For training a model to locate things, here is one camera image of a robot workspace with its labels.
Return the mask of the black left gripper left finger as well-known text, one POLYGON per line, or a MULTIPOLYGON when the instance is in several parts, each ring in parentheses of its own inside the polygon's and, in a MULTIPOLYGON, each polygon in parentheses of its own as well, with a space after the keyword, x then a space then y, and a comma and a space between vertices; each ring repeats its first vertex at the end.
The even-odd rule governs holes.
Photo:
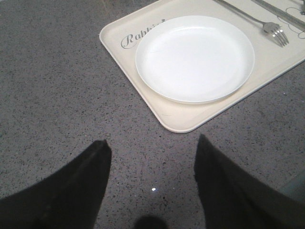
POLYGON ((92 229, 106 191, 112 151, 95 141, 37 184, 0 200, 2 229, 92 229))

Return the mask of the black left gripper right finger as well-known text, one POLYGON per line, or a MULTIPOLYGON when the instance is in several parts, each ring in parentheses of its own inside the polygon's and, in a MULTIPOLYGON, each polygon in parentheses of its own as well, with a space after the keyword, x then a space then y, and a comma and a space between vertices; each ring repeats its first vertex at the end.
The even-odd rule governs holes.
POLYGON ((200 135, 194 177, 208 229, 303 229, 305 206, 262 183, 200 135))

